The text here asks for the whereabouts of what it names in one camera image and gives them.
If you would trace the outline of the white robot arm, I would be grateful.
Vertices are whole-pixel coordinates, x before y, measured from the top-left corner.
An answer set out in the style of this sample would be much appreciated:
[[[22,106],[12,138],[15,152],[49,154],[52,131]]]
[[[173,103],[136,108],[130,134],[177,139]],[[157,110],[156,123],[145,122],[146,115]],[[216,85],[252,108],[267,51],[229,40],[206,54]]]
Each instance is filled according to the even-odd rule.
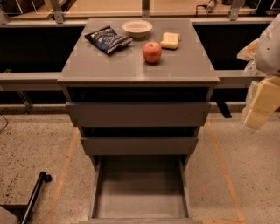
[[[246,75],[265,74],[261,81],[252,81],[242,111],[242,124],[259,130],[280,107],[280,15],[277,15],[259,38],[241,49],[237,58],[248,62]]]

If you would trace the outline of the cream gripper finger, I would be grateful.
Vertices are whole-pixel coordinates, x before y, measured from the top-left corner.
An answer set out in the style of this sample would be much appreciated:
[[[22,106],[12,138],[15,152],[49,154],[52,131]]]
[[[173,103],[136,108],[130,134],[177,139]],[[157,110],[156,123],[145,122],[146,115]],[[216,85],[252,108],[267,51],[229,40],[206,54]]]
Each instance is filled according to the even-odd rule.
[[[252,81],[242,111],[242,124],[259,130],[280,107],[280,77],[269,76],[260,82]]]
[[[252,42],[250,42],[247,46],[242,48],[238,53],[237,53],[237,58],[239,60],[246,60],[250,61],[255,57],[256,54],[256,46],[258,44],[259,39],[255,39]]]

